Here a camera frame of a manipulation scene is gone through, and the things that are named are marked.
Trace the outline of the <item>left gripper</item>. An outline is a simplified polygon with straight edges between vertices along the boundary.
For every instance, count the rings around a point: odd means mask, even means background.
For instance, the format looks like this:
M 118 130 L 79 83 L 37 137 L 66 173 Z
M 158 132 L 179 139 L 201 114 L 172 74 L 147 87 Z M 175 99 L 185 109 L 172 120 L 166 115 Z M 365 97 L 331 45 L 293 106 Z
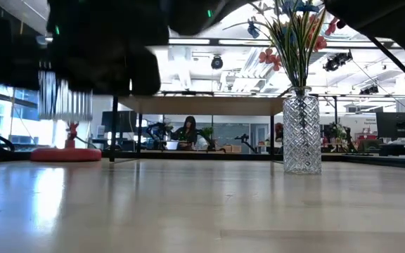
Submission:
M 152 96 L 160 90 L 154 46 L 169 32 L 194 35 L 226 0 L 47 0 L 47 30 L 58 74 L 74 90 Z

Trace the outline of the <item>ribbed glass vase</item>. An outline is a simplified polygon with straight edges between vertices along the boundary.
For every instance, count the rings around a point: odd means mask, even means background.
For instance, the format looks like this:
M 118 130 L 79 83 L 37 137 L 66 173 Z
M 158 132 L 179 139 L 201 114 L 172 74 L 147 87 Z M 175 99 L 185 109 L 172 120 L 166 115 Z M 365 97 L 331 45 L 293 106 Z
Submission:
M 90 122 L 93 91 L 72 91 L 68 81 L 54 72 L 39 71 L 38 113 L 40 119 Z

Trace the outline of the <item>orange artificial flower bunch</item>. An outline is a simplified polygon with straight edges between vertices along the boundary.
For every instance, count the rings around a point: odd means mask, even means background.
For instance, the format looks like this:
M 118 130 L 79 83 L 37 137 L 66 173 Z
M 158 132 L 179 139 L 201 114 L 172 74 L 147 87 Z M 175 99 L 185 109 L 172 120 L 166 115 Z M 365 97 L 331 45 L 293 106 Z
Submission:
M 277 72 L 283 70 L 293 87 L 306 86 L 312 54 L 327 47 L 321 32 L 325 18 L 323 9 L 266 19 L 261 26 L 267 29 L 264 35 L 271 45 L 259 55 L 259 61 L 272 64 Z

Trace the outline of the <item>blue artificial flower bunch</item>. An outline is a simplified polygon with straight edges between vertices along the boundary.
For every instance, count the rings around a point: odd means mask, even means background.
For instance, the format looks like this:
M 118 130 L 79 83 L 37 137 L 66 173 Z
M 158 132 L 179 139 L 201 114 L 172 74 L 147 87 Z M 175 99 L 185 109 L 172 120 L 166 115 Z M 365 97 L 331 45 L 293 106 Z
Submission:
M 280 67 L 293 87 L 307 85 L 311 55 L 326 46 L 321 35 L 326 9 L 316 0 L 272 0 L 269 9 L 251 2 L 258 18 L 247 22 L 276 49 Z

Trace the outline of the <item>diamond-cut glass vase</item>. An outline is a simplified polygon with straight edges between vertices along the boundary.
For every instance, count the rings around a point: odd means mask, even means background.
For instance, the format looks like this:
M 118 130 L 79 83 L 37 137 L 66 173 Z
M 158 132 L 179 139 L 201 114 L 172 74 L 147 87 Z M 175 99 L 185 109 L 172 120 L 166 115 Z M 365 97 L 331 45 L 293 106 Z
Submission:
M 283 165 L 287 174 L 320 174 L 319 100 L 308 86 L 292 87 L 283 101 Z

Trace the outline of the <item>wooden shelf with black legs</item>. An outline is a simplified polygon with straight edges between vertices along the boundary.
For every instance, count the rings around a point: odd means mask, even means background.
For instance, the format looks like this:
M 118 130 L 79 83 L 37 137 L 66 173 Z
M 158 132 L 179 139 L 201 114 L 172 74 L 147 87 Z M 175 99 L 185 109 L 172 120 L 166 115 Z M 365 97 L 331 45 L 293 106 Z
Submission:
M 214 115 L 214 116 L 263 116 L 274 125 L 274 116 L 283 110 L 282 98 L 254 97 L 124 97 L 121 104 L 143 115 Z M 135 152 L 110 150 L 104 154 L 110 161 L 116 158 L 132 159 L 176 159 L 176 160 L 259 160 L 279 161 L 283 157 L 276 155 L 270 148 L 268 155 L 235 155 L 221 152 L 181 152 L 148 151 Z

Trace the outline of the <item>black computer monitor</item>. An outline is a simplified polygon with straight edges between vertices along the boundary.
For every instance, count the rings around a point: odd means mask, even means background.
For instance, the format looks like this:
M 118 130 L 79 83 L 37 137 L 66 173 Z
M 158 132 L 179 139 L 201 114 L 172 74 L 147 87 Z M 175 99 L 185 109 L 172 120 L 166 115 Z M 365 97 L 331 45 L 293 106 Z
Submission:
M 405 112 L 377 112 L 379 138 L 405 138 Z
M 137 114 L 132 110 L 118 111 L 116 113 L 115 131 L 128 133 L 137 130 Z M 102 112 L 101 124 L 105 127 L 104 132 L 113 130 L 113 113 L 111 111 Z

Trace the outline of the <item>black beam with light strips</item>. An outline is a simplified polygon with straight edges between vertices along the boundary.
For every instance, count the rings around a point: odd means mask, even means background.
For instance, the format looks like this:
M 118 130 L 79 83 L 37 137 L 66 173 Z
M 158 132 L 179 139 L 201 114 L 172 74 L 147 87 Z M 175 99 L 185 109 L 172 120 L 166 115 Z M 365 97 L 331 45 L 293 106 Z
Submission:
M 171 38 L 170 45 L 180 46 L 250 46 L 250 47 L 265 47 L 270 46 L 271 42 L 265 39 L 219 39 L 219 38 Z M 327 41 L 327 48 L 360 48 L 370 49 L 376 48 L 376 45 L 371 41 L 359 40 L 330 40 Z

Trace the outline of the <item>person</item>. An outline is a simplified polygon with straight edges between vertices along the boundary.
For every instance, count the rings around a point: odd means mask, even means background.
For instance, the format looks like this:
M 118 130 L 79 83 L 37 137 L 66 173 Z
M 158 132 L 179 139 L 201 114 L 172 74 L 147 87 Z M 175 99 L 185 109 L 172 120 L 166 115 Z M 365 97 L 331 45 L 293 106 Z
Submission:
M 184 125 L 172 133 L 172 140 L 179 142 L 177 150 L 195 150 L 198 134 L 194 116 L 187 116 Z

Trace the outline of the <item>red desk lamp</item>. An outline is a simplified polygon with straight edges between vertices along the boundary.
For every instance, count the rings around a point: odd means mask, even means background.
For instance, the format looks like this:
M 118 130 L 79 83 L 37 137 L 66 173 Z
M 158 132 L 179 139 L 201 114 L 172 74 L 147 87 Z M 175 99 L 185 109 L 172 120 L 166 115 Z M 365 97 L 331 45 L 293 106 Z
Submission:
M 76 148 L 78 122 L 67 123 L 67 138 L 64 148 L 38 148 L 31 152 L 33 162 L 97 162 L 102 158 L 102 152 L 95 148 Z

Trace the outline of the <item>black rig frame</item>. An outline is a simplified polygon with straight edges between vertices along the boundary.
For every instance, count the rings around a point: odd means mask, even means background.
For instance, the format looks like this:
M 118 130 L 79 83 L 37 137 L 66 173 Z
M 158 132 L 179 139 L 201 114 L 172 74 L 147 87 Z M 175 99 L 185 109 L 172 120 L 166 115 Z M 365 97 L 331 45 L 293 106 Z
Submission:
M 130 96 L 117 97 L 112 101 L 112 110 L 117 111 L 121 103 L 139 114 L 144 115 L 215 115 L 215 116 L 261 116 L 268 117 L 274 123 L 274 117 L 283 111 L 284 98 L 255 97 L 170 97 L 170 96 Z M 101 156 L 114 161 L 116 158 L 165 159 L 165 160 L 270 160 L 281 161 L 283 157 L 271 152 L 268 155 L 235 155 L 219 151 L 116 151 L 111 148 Z M 389 167 L 405 167 L 405 157 L 378 157 L 365 155 L 324 155 L 324 162 L 351 162 L 374 164 Z

